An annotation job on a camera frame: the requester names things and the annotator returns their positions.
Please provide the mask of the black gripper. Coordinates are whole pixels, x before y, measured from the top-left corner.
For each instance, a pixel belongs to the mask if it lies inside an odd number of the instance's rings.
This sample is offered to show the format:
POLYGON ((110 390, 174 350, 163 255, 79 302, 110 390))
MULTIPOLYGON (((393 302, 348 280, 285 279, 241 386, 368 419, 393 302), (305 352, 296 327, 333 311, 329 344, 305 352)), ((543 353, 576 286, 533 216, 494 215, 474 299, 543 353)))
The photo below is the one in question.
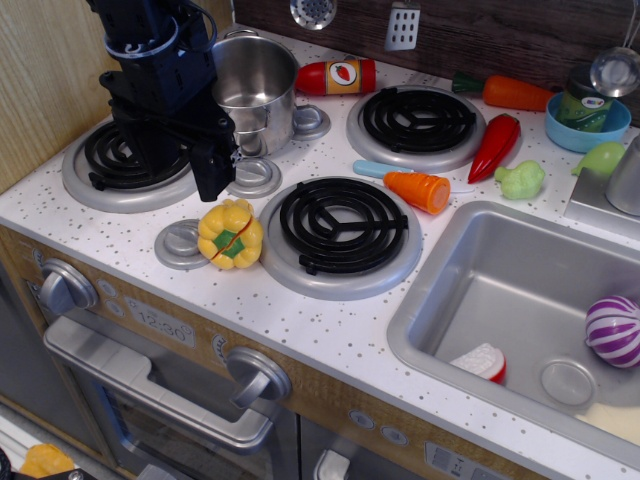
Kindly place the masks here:
POLYGON ((233 121, 213 98, 214 28, 202 19, 106 19, 117 71, 100 78, 114 120, 143 169, 159 174, 186 152, 200 200, 236 179, 233 121))

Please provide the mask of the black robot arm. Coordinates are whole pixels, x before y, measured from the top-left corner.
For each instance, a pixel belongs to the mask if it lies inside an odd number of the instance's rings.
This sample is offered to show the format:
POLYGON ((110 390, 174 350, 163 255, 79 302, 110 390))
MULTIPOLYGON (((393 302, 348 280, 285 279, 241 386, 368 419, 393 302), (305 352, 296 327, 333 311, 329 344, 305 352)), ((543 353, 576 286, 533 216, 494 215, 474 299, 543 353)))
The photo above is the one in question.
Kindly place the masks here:
POLYGON ((213 17, 192 1, 92 1, 120 65, 101 75, 115 124, 143 170, 191 166, 211 202, 235 179, 235 124, 214 99, 213 17))

